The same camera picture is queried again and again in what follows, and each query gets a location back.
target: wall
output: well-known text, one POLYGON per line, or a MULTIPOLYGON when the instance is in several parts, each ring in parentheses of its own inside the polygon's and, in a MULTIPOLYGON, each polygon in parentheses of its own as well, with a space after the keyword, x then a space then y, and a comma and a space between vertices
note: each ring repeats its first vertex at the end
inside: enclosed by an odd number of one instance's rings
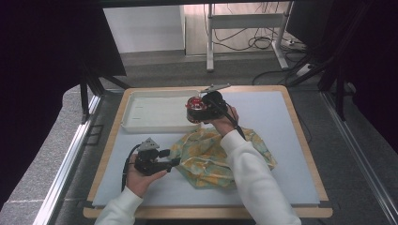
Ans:
POLYGON ((120 53, 183 50, 182 6, 105 8, 120 53))

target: white tray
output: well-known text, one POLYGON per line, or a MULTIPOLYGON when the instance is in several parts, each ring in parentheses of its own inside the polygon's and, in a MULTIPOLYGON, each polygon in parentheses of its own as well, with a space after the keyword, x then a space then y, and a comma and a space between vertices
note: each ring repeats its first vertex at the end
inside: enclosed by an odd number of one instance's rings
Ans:
POLYGON ((188 132, 200 125, 187 120, 185 104, 197 90, 140 91, 129 97, 121 126, 130 133, 188 132))

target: sleeve cuff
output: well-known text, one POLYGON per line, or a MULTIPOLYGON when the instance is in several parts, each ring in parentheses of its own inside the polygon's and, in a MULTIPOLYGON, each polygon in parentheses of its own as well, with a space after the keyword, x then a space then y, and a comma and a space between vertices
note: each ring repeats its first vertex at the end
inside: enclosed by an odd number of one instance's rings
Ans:
POLYGON ((240 136, 239 132, 234 129, 222 138, 220 145, 225 150, 226 154, 229 155, 234 149, 237 149, 245 143, 246 141, 240 136))
POLYGON ((122 193, 116 198, 116 201, 120 208, 127 210, 133 216, 135 210, 143 202, 143 199, 134 194, 128 187, 125 187, 122 193))

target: crumpled cloth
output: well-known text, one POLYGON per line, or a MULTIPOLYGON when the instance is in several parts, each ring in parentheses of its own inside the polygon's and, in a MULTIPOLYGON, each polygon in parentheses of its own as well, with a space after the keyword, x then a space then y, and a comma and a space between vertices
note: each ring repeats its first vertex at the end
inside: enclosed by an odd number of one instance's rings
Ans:
MULTIPOLYGON (((264 141, 252 129, 242 128, 246 141, 263 156, 272 170, 277 162, 264 141)), ((181 158, 176 168, 195 188, 234 188, 234 176, 220 146, 222 136, 214 128, 198 128, 186 134, 170 148, 169 159, 181 158)))

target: gray floor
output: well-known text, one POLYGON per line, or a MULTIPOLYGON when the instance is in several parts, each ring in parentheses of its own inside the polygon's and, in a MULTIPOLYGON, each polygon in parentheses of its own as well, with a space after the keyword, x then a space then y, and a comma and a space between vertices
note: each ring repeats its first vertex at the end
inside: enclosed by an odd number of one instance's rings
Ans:
MULTIPOLYGON (((252 85, 253 78, 279 69, 273 53, 217 55, 215 71, 206 72, 205 57, 185 57, 181 52, 148 52, 122 55, 128 77, 119 79, 134 87, 210 85, 231 83, 252 85)), ((284 73, 270 73, 255 84, 283 83, 284 73)), ((319 76, 289 89, 304 133, 321 175, 333 216, 303 218, 303 224, 389 224, 374 192, 353 158, 340 130, 316 89, 319 76)), ((92 131, 85 140, 66 188, 61 193, 50 224, 93 224, 83 216, 85 199, 115 116, 122 90, 103 80, 109 91, 94 114, 92 131)), ((398 156, 362 116, 351 97, 344 99, 346 123, 380 181, 398 202, 398 156)), ((31 224, 46 197, 68 151, 81 120, 80 88, 64 95, 64 107, 54 128, 0 213, 0 224, 31 224)), ((253 224, 249 220, 138 220, 137 224, 253 224)))

